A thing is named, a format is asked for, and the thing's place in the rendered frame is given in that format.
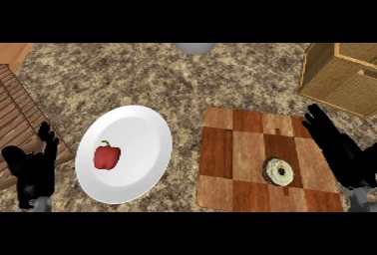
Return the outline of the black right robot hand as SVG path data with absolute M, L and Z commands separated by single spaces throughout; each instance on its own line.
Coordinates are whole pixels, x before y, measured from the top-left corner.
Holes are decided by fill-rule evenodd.
M 350 136 L 339 132 L 317 104 L 307 106 L 301 121 L 322 151 L 339 184 L 354 189 L 377 187 L 377 142 L 360 149 Z

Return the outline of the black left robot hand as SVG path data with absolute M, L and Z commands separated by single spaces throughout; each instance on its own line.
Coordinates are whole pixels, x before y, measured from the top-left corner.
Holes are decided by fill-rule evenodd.
M 50 125 L 41 122 L 38 138 L 45 143 L 44 151 L 25 153 L 14 146 L 1 149 L 1 155 L 11 175 L 17 178 L 16 190 L 20 209 L 33 209 L 29 204 L 39 196 L 51 197 L 54 193 L 56 155 L 59 139 Z

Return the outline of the brown slatted wooden board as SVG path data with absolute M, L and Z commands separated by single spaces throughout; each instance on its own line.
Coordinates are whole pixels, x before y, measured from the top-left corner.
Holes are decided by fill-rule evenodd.
M 14 145 L 25 152 L 39 152 L 44 143 L 38 138 L 38 127 L 45 121 L 8 65 L 0 64 L 0 190 L 16 183 L 1 156 L 1 148 Z

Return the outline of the white frosted cupcake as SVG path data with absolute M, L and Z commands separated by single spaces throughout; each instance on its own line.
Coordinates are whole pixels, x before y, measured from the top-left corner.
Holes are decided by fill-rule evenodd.
M 261 176 L 268 184 L 286 186 L 294 179 L 292 167 L 283 159 L 270 157 L 263 163 Z

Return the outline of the checkered wooden cutting board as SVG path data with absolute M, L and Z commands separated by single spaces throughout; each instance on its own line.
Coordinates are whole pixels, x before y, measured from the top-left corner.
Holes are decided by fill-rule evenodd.
M 302 118 L 208 108 L 196 205 L 224 211 L 335 212 L 335 178 Z

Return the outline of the tan wicker basket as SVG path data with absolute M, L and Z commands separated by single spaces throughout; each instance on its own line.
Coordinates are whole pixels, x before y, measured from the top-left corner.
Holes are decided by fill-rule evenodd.
M 377 43 L 311 43 L 297 93 L 359 118 L 377 115 Z

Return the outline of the red bell pepper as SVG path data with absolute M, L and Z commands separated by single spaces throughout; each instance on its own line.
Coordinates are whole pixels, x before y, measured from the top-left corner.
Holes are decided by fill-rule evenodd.
M 104 140 L 104 145 L 98 146 L 94 151 L 94 168 L 110 170 L 118 163 L 121 157 L 121 149 L 112 147 L 109 142 Z

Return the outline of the white oval plate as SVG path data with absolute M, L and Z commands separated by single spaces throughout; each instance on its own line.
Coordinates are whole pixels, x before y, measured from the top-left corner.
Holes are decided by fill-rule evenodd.
M 103 140 L 121 151 L 112 169 L 94 168 L 94 151 Z M 91 123 L 76 149 L 75 173 L 87 195 L 107 204 L 138 198 L 164 175 L 171 152 L 171 130 L 158 112 L 144 106 L 107 111 Z

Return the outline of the pale wooden panel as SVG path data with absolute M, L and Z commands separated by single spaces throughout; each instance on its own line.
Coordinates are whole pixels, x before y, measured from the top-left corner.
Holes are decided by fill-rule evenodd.
M 0 64 L 7 64 L 11 71 L 17 70 L 32 46 L 32 43 L 0 43 Z

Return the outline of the grey rounded object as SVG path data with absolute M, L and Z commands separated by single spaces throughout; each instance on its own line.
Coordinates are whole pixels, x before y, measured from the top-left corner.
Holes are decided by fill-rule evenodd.
M 183 53 L 200 55 L 212 49 L 214 43 L 175 43 L 175 46 Z

